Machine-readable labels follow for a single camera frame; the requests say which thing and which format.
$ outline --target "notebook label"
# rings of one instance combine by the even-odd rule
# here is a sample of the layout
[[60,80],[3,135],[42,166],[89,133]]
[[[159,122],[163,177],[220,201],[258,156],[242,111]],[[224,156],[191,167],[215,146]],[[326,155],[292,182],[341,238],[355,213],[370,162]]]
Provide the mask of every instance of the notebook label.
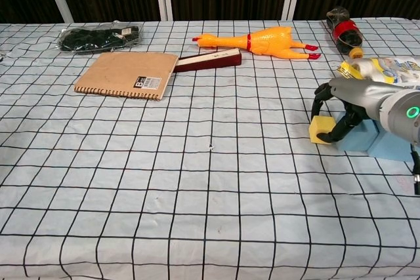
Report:
[[138,77],[136,83],[134,84],[134,88],[156,90],[159,88],[160,81],[161,78]]
[[131,28],[127,28],[127,29],[123,29],[123,31],[121,32],[121,35],[130,35],[131,34]]

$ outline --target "bottle cap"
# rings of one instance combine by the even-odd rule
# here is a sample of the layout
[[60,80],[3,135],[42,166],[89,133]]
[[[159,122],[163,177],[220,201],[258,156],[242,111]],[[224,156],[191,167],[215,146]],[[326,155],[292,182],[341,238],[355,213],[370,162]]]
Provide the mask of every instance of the bottle cap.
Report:
[[363,57],[363,50],[360,47],[354,47],[348,54],[351,59]]

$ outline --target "spiral binding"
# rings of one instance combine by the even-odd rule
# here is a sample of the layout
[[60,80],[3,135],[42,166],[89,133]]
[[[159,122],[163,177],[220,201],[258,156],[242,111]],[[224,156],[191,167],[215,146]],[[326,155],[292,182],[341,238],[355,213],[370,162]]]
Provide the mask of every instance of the spiral binding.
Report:
[[159,95],[153,93],[140,93],[140,92],[125,92],[118,90],[98,89],[91,87],[74,87],[74,91],[78,93],[90,93],[107,96],[120,96],[125,98],[147,98],[149,100],[157,100]]

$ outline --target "plastic packaging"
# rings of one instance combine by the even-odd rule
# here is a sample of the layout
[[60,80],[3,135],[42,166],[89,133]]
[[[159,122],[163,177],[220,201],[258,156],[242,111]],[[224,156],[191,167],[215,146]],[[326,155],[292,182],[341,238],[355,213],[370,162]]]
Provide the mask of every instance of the plastic packaging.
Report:
[[110,52],[138,45],[143,24],[114,21],[99,26],[62,30],[58,48],[63,52]]
[[346,78],[371,79],[420,89],[420,56],[348,59],[338,71]]
[[327,25],[341,54],[350,58],[363,57],[362,34],[345,8],[335,7],[327,12]]

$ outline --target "green light ring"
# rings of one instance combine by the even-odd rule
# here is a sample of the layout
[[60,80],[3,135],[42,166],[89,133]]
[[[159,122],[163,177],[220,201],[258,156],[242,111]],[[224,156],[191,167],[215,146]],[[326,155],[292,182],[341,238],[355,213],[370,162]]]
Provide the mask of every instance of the green light ring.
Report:
[[420,108],[418,108],[417,106],[413,106],[413,107],[411,107],[411,108],[409,108],[408,110],[407,110],[407,117],[408,118],[414,118],[414,117],[417,117],[419,114],[420,114]]

